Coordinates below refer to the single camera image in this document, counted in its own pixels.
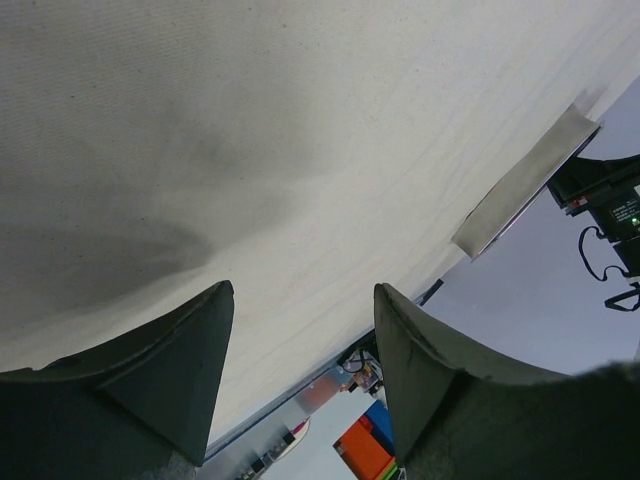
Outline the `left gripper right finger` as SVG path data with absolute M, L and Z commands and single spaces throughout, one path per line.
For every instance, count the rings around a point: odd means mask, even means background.
M 635 479 L 639 366 L 564 375 L 499 353 L 388 284 L 375 333 L 410 479 Z

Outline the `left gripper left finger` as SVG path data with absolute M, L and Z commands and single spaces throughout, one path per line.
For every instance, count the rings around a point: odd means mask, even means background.
M 1 376 L 5 479 L 192 479 L 234 316 L 229 281 L 112 340 Z

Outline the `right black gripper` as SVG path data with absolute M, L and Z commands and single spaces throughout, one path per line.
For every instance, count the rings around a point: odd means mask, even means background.
M 639 157 L 572 156 L 547 182 L 556 204 L 575 217 L 589 213 L 597 236 L 613 245 L 628 279 L 639 275 Z

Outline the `beige cloth surgical kit wrap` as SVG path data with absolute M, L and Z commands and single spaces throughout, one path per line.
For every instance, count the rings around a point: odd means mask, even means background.
M 635 1 L 5 1 L 1 367 L 228 280 L 217 437 L 405 295 L 569 106 L 639 74 Z

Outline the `stainless steel instrument tray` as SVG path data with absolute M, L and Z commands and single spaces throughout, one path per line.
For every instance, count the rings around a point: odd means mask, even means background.
M 497 242 L 537 199 L 551 177 L 600 130 L 593 108 L 602 91 L 583 91 L 531 149 L 487 192 L 451 242 L 475 260 Z

